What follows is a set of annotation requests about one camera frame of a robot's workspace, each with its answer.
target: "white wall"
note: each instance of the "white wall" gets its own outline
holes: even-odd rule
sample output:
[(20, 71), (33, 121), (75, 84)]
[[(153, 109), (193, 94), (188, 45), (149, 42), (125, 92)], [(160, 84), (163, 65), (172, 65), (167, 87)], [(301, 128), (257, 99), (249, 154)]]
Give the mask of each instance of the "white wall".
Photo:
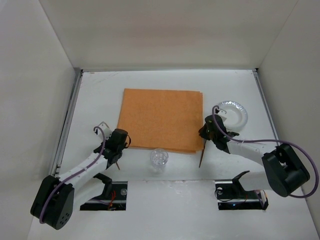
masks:
[(0, 2), (2, 240), (28, 237), (30, 208), (57, 146), (74, 74), (38, 0)]
[(297, 0), (40, 0), (89, 69), (257, 68)]
[[(302, 146), (320, 169), (319, 13), (319, 0), (299, 0), (258, 73), (279, 137)], [(312, 181), (303, 189), (309, 192), (314, 173), (307, 166)], [(318, 232), (319, 198), (320, 189), (307, 200)]]

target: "paper plate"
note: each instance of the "paper plate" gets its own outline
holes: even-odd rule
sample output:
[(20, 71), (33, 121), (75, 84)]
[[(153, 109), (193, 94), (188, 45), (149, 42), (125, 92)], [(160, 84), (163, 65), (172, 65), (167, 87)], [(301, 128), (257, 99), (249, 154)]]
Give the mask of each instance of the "paper plate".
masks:
[(247, 110), (235, 101), (223, 101), (219, 108), (226, 111), (226, 120), (223, 122), (226, 129), (239, 133), (248, 122)]

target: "white table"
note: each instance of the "white table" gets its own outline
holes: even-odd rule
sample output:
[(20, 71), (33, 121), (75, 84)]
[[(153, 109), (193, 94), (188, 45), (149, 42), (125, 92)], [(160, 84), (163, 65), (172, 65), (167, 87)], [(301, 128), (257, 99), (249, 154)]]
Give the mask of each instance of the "white table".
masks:
[[(211, 114), (213, 105), (233, 100), (248, 112), (248, 123), (241, 131), (243, 138), (274, 138), (251, 70), (86, 72), (61, 173), (78, 165), (100, 145), (94, 126), (102, 121), (111, 128), (117, 126), (124, 88), (200, 91), (203, 117)], [(282, 198), (268, 191), (270, 205), (266, 212), (218, 211), (211, 180), (262, 170), (257, 163), (224, 153), (208, 142), (201, 168), (200, 152), (170, 152), (165, 171), (155, 174), (150, 152), (126, 149), (119, 160), (121, 170), (112, 166), (104, 172), (114, 181), (129, 181), (125, 212), (75, 212), (59, 231), (34, 220), (29, 239), (318, 239), (303, 199)]]

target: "orange cloth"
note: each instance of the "orange cloth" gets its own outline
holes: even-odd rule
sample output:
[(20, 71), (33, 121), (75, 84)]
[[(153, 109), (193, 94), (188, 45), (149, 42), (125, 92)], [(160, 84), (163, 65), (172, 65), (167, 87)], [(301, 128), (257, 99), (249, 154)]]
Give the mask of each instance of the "orange cloth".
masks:
[(198, 91), (124, 89), (118, 128), (131, 147), (195, 153), (204, 147), (203, 94)]

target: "clear plastic cup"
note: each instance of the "clear plastic cup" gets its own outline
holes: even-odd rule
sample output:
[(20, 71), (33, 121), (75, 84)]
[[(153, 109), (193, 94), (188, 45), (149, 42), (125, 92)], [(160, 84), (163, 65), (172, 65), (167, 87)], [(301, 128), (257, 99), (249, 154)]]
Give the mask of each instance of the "clear plastic cup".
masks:
[(162, 170), (168, 162), (168, 157), (168, 153), (164, 149), (157, 148), (151, 152), (150, 159), (156, 169)]

